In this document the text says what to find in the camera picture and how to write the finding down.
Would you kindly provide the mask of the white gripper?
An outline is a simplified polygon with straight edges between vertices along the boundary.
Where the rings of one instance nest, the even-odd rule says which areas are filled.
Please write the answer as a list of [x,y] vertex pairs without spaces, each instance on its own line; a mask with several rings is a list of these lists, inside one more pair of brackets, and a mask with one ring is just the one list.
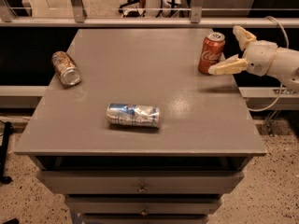
[[253,75],[275,77],[274,60],[277,57],[278,45],[265,40],[256,41],[254,34],[239,25],[233,28],[233,34],[243,53],[240,59],[234,55],[208,68],[208,73],[214,76],[239,74],[246,70]]

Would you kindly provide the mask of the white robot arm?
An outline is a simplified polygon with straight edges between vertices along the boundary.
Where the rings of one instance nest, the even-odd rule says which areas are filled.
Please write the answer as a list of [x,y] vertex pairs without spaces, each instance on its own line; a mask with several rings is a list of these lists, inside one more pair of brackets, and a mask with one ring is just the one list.
[[234,55],[211,65],[211,75],[239,74],[247,71],[255,76],[269,76],[285,87],[299,91],[299,51],[280,47],[277,43],[258,40],[254,34],[239,25],[233,28],[243,56]]

